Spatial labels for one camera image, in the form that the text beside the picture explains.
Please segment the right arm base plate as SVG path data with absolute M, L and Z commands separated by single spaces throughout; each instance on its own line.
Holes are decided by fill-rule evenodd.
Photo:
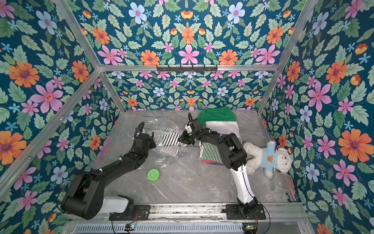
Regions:
M 226 204 L 221 213 L 225 214 L 227 220 L 266 220 L 266 214 L 262 205 L 247 209 L 239 204 Z

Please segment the green tank top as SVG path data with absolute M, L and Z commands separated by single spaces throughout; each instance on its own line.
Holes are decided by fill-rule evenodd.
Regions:
M 229 107 L 222 107 L 222 108 L 206 108 L 203 109 L 202 112 L 197 117 L 199 123 L 201 125 L 205 125 L 207 122 L 210 121 L 218 121 L 218 122 L 236 122 L 237 118 L 233 113 L 232 109 Z

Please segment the bag of clothes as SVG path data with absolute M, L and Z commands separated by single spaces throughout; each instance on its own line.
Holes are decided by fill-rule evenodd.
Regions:
M 153 133 L 156 147 L 154 152 L 163 157 L 179 159 L 181 156 L 192 153 L 192 149 L 179 141 L 183 130 L 167 117 L 146 117 L 145 127 Z

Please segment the black white striped garment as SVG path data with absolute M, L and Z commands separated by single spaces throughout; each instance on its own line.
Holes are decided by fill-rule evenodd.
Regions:
M 178 141 L 181 134 L 179 132 L 167 133 L 161 135 L 159 138 L 159 147 L 169 147 L 169 146 L 181 146 L 182 144 Z

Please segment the green white striped garment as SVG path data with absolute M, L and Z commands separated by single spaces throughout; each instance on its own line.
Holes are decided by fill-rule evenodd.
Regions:
M 238 153 L 237 147 L 235 147 L 234 143 L 230 140 L 223 140 L 224 146 L 229 148 L 229 152 L 233 154 L 233 152 Z M 200 160 L 212 160 L 223 163 L 221 159 L 221 154 L 219 152 L 219 148 L 217 145 L 211 144 L 209 142 L 199 142 L 200 146 L 200 153 L 199 159 Z

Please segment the red garment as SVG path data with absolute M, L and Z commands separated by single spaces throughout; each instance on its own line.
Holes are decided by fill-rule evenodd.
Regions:
M 206 163 L 206 164 L 218 164 L 218 165 L 223 165 L 223 163 L 221 162 L 217 162 L 217 161 L 212 161 L 212 160 L 202 160 L 203 163 Z

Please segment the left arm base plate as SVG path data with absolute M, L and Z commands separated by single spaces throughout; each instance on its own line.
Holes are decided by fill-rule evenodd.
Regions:
M 110 221 L 144 221 L 148 220 L 150 215 L 150 205 L 130 205 L 123 213 L 113 213 L 110 215 Z

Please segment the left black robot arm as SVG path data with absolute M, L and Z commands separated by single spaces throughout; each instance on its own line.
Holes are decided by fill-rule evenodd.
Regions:
M 80 173 L 71 181 L 62 202 L 61 210 L 86 220 L 99 213 L 107 213 L 103 208 L 113 207 L 111 213 L 125 212 L 129 198 L 118 196 L 105 198 L 106 186 L 126 173 L 138 169 L 147 159 L 151 149 L 155 148 L 154 134 L 143 132 L 145 123 L 141 122 L 135 130 L 130 151 L 120 155 L 115 162 L 89 173 Z

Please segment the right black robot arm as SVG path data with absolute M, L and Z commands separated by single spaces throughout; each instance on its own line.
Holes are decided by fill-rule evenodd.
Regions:
M 258 207 L 258 201 L 251 189 L 246 172 L 247 153 L 234 133 L 228 135 L 203 127 L 197 118 L 188 113 L 188 123 L 185 126 L 179 142 L 186 145 L 210 143 L 218 148 L 223 165 L 231 171 L 237 188 L 238 213 L 248 218 Z

